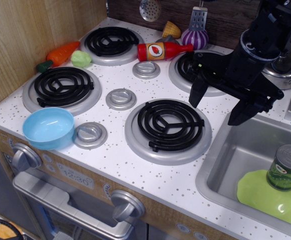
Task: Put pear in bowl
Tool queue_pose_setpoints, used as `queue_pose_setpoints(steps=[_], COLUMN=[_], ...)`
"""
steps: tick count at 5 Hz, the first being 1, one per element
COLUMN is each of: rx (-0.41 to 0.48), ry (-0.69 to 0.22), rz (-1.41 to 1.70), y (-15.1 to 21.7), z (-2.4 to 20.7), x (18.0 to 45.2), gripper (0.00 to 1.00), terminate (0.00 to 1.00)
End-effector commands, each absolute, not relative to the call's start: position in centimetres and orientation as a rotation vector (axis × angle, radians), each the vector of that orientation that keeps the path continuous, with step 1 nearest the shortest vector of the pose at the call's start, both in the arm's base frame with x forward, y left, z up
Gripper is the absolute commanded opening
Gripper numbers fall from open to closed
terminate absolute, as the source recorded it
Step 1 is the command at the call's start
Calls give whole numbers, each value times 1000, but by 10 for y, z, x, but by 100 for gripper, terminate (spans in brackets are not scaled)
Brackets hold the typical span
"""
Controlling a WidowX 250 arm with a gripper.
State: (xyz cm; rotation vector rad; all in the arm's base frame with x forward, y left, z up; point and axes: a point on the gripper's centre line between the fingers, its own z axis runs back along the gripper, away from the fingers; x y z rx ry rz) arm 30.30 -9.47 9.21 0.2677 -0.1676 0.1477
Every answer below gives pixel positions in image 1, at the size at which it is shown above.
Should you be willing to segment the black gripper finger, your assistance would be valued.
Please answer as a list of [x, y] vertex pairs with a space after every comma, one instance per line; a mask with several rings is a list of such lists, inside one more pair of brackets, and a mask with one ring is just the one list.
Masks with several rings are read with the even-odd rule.
[[254, 117], [261, 109], [262, 105], [258, 104], [257, 102], [239, 100], [239, 102], [231, 111], [228, 125], [238, 126]]
[[190, 91], [189, 102], [196, 108], [208, 89], [208, 83], [201, 75], [193, 75], [193, 84]]

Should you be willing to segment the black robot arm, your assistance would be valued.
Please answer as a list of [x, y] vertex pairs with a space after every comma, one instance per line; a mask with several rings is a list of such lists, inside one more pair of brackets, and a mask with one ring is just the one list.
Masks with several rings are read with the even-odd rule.
[[291, 52], [291, 0], [262, 0], [255, 20], [230, 54], [196, 53], [189, 69], [194, 83], [189, 102], [196, 108], [212, 86], [239, 100], [228, 125], [238, 126], [268, 112], [283, 92], [263, 76], [266, 65]]

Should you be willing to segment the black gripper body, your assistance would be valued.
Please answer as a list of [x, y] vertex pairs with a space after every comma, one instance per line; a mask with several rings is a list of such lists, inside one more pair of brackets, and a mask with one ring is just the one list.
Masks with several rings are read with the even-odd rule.
[[239, 100], [262, 105], [259, 112], [268, 112], [284, 93], [263, 74], [264, 64], [242, 53], [228, 55], [195, 53], [189, 73], [201, 75], [212, 86]]

